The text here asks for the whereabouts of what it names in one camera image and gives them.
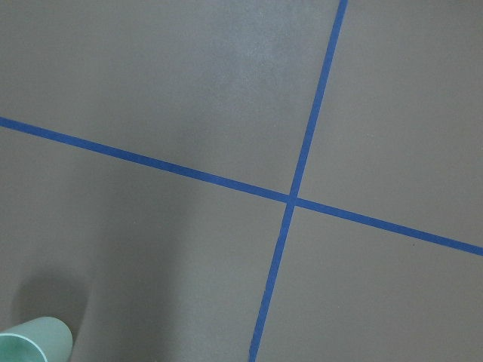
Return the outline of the light green cup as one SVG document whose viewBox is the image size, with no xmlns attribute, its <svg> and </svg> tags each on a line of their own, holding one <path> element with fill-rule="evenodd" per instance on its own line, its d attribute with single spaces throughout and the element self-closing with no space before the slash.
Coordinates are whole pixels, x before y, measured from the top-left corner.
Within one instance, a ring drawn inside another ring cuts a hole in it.
<svg viewBox="0 0 483 362">
<path fill-rule="evenodd" d="M 71 330 L 61 320 L 41 317 L 1 332 L 1 361 L 60 361 L 70 359 Z"/>
</svg>

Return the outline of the brown table mat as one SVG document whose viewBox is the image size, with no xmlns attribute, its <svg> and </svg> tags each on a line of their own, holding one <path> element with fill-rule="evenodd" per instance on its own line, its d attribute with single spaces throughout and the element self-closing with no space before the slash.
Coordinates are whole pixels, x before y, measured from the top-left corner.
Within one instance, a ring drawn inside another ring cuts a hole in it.
<svg viewBox="0 0 483 362">
<path fill-rule="evenodd" d="M 480 1 L 3 1 L 1 326 L 73 361 L 480 361 Z"/>
</svg>

